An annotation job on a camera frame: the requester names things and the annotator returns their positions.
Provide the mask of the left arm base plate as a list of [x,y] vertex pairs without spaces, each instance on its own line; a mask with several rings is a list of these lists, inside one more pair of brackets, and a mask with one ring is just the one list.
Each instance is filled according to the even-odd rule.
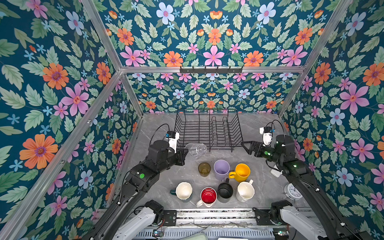
[[177,223],[177,210],[164,210],[163,227],[174,227]]

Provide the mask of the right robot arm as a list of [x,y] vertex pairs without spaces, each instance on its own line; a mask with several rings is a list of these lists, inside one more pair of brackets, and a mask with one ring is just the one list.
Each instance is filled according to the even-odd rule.
[[370,240],[366,231],[359,231],[333,204],[321,189],[309,166],[296,158],[296,147],[292,137],[278,135],[274,147],[262,142],[241,143],[249,155],[264,158],[276,164],[274,171],[281,173],[310,205],[320,221],[317,225],[287,201],[271,205],[270,220],[292,226],[308,240]]

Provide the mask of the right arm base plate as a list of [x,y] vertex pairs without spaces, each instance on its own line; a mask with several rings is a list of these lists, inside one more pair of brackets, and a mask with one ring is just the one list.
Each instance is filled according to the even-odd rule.
[[252,210],[255,213],[255,219],[259,226],[286,225],[281,218],[280,211],[275,207],[271,207],[269,210],[262,210],[258,208],[252,208]]

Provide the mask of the clear plastic cup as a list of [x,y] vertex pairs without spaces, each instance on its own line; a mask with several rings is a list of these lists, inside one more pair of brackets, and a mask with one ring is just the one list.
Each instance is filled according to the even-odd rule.
[[207,146],[201,143],[189,143],[185,148],[188,150],[188,155],[195,160],[203,157],[208,151]]

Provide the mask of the black wire dish rack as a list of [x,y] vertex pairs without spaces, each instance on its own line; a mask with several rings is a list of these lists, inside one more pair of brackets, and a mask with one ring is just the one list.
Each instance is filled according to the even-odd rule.
[[177,112],[175,130],[179,147],[204,144],[209,151],[240,147],[243,135],[236,109],[192,109]]

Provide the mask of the dark green mug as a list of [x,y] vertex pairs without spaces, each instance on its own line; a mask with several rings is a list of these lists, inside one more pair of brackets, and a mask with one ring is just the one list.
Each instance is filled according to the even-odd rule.
[[182,182],[174,190],[170,190],[170,194],[177,196],[183,202],[189,202],[193,194],[193,187],[188,182]]

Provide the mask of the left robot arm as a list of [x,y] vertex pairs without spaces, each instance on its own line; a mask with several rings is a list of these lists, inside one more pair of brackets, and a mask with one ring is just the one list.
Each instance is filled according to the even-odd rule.
[[83,240],[111,240],[135,205],[172,166],[183,166],[188,149],[173,149],[168,141],[157,140],[148,148],[145,160],[134,166],[125,178],[121,193]]

